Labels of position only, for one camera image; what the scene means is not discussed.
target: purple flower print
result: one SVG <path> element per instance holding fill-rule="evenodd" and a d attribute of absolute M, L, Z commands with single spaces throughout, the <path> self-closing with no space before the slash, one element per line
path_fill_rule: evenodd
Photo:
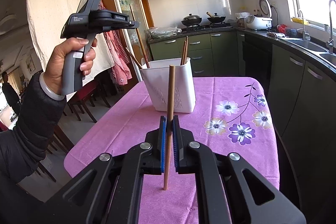
<path fill-rule="evenodd" d="M 229 138 L 231 138 L 233 143 L 239 142 L 240 145 L 251 144 L 251 138 L 255 138 L 255 130 L 250 128 L 248 123 L 234 123 L 229 130 L 231 131 Z"/>
<path fill-rule="evenodd" d="M 254 97 L 254 101 L 258 103 L 259 106 L 266 106 L 266 98 L 263 94 L 258 94 L 256 97 Z"/>

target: hand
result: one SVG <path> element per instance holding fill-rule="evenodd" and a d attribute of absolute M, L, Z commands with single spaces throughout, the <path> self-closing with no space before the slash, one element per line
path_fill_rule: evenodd
<path fill-rule="evenodd" d="M 71 52 L 79 50 L 88 44 L 87 39 L 69 38 L 63 43 L 57 45 L 48 61 L 43 78 L 50 90 L 60 95 L 62 91 L 62 72 L 65 56 Z M 94 39 L 92 47 L 97 46 L 97 39 Z M 96 52 L 94 49 L 90 49 L 84 56 L 84 62 L 80 65 L 80 70 L 83 75 L 88 75 L 91 72 L 93 66 L 93 60 L 96 58 Z"/>

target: rice cooker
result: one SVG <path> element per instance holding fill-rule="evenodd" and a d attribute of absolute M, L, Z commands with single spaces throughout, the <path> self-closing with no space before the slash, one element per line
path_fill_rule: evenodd
<path fill-rule="evenodd" d="M 265 17 L 248 16 L 246 26 L 251 30 L 267 30 L 272 27 L 272 11 L 267 0 L 259 0 L 261 12 Z"/>

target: gas stove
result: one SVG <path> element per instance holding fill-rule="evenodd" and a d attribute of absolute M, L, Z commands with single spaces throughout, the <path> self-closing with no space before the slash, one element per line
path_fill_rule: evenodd
<path fill-rule="evenodd" d="M 233 28 L 229 23 L 211 23 L 209 25 L 194 25 L 182 29 L 182 33 L 189 33 L 200 30 L 216 29 L 216 28 Z"/>

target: table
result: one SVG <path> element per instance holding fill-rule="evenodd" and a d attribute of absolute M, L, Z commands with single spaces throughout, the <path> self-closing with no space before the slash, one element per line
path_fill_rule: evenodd
<path fill-rule="evenodd" d="M 279 188 L 275 132 L 263 88 L 249 77 L 194 78 L 196 106 L 193 113 L 177 113 L 180 126 L 191 130 L 196 141 L 213 152 L 237 152 Z M 159 127 L 160 116 L 144 82 L 118 101 L 75 145 L 64 160 L 74 177 L 98 155 L 126 153 Z M 198 223 L 194 175 L 175 173 L 173 153 L 169 188 L 163 191 L 163 175 L 145 175 L 139 223 Z"/>

